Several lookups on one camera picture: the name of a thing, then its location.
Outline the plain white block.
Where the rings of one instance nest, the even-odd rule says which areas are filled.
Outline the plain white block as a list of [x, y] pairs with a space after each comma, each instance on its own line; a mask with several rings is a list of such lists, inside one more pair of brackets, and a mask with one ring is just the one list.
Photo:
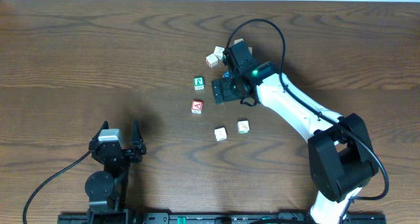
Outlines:
[[227, 132], [225, 127], [216, 128], [214, 130], [216, 141], [222, 141], [227, 139]]

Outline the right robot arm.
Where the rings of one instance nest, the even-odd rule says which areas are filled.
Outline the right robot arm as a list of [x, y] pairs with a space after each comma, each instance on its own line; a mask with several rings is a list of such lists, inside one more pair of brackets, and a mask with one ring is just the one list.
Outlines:
[[231, 67], [231, 77], [211, 82], [218, 104], [239, 100], [273, 110], [307, 142], [311, 178], [318, 189], [309, 216], [315, 223], [344, 223], [359, 192], [383, 170], [368, 130], [357, 114], [342, 116], [311, 99], [270, 62]]

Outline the green picture block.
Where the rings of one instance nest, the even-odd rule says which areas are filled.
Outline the green picture block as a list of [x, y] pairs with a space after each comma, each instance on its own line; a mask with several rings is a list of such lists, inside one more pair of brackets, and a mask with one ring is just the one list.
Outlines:
[[249, 133], [249, 131], [250, 131], [250, 126], [249, 126], [249, 121], [248, 120], [238, 121], [237, 126], [238, 126], [238, 133], [239, 134]]

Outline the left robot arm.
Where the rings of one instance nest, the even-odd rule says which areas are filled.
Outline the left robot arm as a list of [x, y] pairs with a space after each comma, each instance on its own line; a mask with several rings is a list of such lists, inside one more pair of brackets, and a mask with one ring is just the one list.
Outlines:
[[104, 122], [89, 142], [92, 158], [104, 166], [89, 176], [85, 192], [89, 197], [88, 223], [141, 223], [132, 208], [125, 206], [129, 170], [132, 163], [142, 161], [146, 145], [135, 120], [131, 133], [131, 148], [123, 148], [119, 129], [110, 129]]

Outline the red letter A block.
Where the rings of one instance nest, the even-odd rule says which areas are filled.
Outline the red letter A block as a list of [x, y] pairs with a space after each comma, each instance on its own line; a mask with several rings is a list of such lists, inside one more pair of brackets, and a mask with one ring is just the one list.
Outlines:
[[192, 101], [191, 111], [193, 114], [201, 114], [203, 110], [203, 102], [202, 101]]

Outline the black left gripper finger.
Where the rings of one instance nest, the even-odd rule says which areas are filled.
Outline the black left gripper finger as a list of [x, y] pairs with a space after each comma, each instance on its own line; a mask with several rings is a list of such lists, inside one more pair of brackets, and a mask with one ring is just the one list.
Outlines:
[[131, 144], [135, 148], [143, 148], [144, 141], [142, 139], [142, 136], [140, 134], [139, 126], [138, 126], [138, 120], [135, 120], [133, 123], [133, 129], [131, 133]]
[[100, 132], [104, 129], [109, 129], [109, 125], [107, 121], [104, 121], [104, 123], [101, 125], [100, 129], [98, 130], [98, 132], [96, 133], [96, 135], [92, 138], [92, 141], [98, 141]]

